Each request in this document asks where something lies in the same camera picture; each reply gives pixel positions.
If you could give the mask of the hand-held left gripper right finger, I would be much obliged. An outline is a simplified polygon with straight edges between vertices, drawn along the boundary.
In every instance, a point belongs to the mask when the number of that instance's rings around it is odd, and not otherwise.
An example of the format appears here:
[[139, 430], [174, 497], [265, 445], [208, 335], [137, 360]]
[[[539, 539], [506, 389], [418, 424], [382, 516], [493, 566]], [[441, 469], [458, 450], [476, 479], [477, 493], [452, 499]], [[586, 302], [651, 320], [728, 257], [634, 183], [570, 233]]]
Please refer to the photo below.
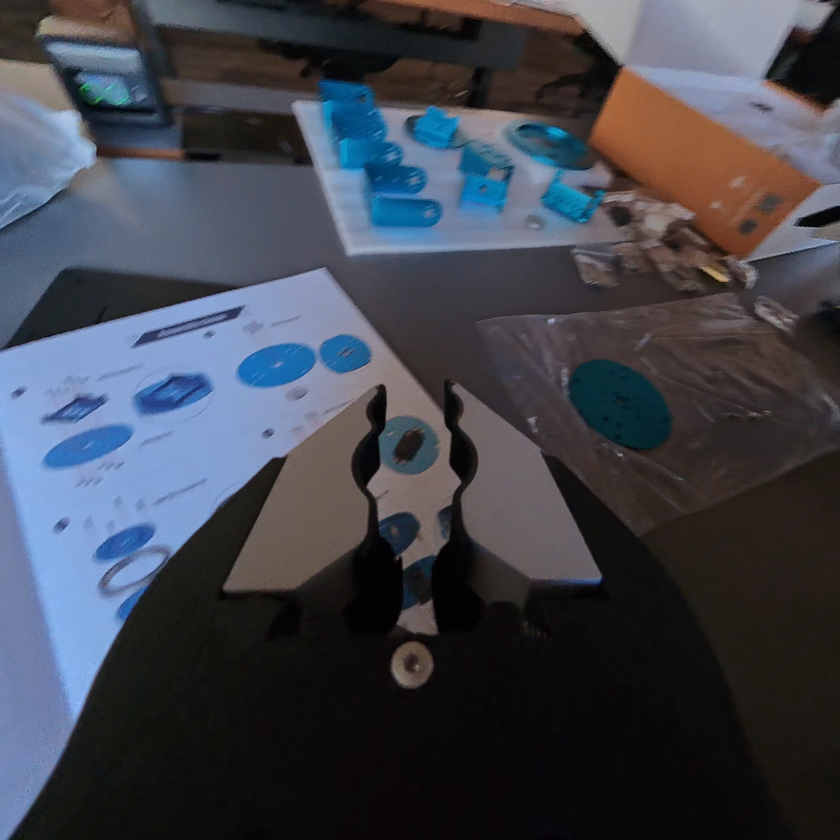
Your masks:
[[460, 480], [450, 540], [483, 603], [525, 607], [537, 595], [596, 587], [602, 573], [546, 456], [460, 384], [445, 384], [450, 465]]

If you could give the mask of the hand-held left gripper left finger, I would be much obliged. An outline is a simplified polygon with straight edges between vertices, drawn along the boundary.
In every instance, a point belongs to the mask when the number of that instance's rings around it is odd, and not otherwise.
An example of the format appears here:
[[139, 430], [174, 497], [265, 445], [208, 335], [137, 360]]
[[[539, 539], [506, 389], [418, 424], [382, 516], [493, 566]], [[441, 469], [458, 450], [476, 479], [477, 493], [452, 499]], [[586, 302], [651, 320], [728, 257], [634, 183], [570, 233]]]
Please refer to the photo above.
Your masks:
[[225, 593], [351, 591], [387, 543], [369, 484], [380, 468], [386, 389], [374, 385], [285, 457]]

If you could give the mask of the teal round metal plate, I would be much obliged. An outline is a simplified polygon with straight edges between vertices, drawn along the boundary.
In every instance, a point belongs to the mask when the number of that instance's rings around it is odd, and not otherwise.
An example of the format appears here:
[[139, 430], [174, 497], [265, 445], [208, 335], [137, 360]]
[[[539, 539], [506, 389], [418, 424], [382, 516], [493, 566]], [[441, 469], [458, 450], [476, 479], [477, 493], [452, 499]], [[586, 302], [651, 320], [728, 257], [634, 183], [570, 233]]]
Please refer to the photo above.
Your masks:
[[612, 360], [589, 360], [570, 374], [568, 395], [582, 421], [610, 443], [646, 451], [667, 442], [673, 415], [646, 377]]

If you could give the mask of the white printed instruction sheet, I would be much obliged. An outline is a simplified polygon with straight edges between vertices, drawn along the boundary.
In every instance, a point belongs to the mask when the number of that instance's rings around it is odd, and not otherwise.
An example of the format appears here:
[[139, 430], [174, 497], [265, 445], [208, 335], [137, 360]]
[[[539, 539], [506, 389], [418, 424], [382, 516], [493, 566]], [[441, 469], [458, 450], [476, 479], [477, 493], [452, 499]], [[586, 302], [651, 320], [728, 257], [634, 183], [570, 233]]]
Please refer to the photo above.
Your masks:
[[326, 270], [2, 352], [2, 450], [76, 730], [13, 838], [386, 837], [423, 762], [395, 641], [292, 633], [236, 554], [278, 466], [386, 387], [397, 562], [442, 543], [442, 416]]

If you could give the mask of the large clear plastic bag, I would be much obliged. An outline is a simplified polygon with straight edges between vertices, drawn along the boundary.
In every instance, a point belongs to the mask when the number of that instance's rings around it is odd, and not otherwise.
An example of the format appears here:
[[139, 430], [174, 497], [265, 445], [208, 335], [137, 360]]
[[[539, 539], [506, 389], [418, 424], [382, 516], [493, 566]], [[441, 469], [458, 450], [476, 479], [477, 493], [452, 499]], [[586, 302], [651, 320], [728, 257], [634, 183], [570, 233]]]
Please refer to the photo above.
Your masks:
[[[838, 386], [730, 293], [476, 326], [542, 450], [638, 536], [838, 450]], [[568, 382], [592, 360], [656, 386], [674, 420], [667, 442], [624, 448], [582, 421]]]

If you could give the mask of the pile of clear hardware packets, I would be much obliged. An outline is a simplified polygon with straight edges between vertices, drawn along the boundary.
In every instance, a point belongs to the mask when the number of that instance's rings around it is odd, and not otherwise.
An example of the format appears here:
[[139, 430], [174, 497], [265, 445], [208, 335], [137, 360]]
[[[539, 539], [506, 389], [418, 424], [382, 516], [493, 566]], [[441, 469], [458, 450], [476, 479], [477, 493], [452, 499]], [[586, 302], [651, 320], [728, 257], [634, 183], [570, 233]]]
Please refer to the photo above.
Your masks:
[[587, 208], [601, 209], [622, 241], [577, 245], [571, 258], [588, 287], [605, 290], [622, 279], [650, 276], [685, 298], [713, 287], [752, 291], [760, 273], [751, 262], [719, 249], [693, 225], [693, 214], [677, 203], [660, 201], [643, 190], [596, 191], [585, 187]]

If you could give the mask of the black flat board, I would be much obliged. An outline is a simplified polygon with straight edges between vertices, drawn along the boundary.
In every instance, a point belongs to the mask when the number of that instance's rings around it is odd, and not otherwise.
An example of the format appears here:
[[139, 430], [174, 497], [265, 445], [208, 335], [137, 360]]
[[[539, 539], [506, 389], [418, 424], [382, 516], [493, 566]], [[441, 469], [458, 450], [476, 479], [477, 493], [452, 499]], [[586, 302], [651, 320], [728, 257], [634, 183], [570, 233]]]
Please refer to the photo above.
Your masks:
[[222, 283], [131, 275], [83, 268], [62, 270], [38, 299], [5, 350], [103, 322], [231, 291]]

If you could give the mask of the cluster of blue brackets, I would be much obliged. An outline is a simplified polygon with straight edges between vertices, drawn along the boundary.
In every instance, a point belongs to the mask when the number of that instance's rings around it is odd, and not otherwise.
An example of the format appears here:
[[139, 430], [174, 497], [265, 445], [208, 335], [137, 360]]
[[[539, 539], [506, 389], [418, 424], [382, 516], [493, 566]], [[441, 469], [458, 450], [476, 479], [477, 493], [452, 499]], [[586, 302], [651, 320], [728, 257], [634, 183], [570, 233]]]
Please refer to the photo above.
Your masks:
[[[373, 90], [360, 82], [325, 79], [318, 84], [324, 128], [344, 170], [363, 176], [371, 224], [385, 228], [430, 228], [442, 218], [441, 202], [421, 193], [427, 171], [403, 162], [403, 148], [388, 140], [383, 111]], [[428, 106], [405, 122], [409, 137], [433, 151], [459, 151], [460, 204], [500, 213], [506, 206], [515, 164], [505, 151], [485, 140], [468, 138], [459, 117]], [[593, 164], [580, 139], [544, 122], [516, 121], [507, 142], [528, 158], [557, 170], [583, 172]]]

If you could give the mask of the orange cardboard box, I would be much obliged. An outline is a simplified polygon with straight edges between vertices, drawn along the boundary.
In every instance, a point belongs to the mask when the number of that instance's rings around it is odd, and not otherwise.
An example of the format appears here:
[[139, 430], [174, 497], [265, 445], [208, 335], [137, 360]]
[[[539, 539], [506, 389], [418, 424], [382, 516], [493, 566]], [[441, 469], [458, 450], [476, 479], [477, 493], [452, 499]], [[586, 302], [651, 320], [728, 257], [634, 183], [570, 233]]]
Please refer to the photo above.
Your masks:
[[630, 66], [590, 142], [732, 255], [838, 242], [838, 106], [757, 78]]

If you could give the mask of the white plastic bag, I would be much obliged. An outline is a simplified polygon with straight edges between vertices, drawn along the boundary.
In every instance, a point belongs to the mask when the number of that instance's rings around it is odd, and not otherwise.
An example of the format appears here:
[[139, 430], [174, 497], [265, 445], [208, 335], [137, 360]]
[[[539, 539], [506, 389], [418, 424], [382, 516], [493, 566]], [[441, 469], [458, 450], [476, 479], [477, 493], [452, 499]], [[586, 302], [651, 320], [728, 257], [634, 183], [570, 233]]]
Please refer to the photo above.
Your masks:
[[1, 227], [46, 205], [96, 159], [78, 112], [2, 91]]

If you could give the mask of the black device green display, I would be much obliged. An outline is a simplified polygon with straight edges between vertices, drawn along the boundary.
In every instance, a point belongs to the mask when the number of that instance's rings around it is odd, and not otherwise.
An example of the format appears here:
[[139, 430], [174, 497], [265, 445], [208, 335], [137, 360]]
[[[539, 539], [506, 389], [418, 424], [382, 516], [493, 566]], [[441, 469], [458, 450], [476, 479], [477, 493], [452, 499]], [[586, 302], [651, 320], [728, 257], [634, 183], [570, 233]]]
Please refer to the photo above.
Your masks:
[[173, 125], [152, 55], [131, 25], [50, 15], [39, 23], [37, 38], [88, 122], [155, 129]]

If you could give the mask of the wooden edged background table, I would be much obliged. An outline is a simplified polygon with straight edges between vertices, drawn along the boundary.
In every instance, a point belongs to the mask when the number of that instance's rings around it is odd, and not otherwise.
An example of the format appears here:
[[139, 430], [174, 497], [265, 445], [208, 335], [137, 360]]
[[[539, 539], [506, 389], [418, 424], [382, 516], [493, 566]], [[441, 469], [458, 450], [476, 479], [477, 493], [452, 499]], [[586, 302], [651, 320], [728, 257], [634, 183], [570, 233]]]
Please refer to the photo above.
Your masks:
[[452, 32], [364, 16], [361, 2], [132, 2], [150, 26], [324, 49], [343, 49], [461, 67], [514, 70], [529, 31], [578, 35], [574, 16], [498, 2], [382, 2], [402, 13], [447, 14]]

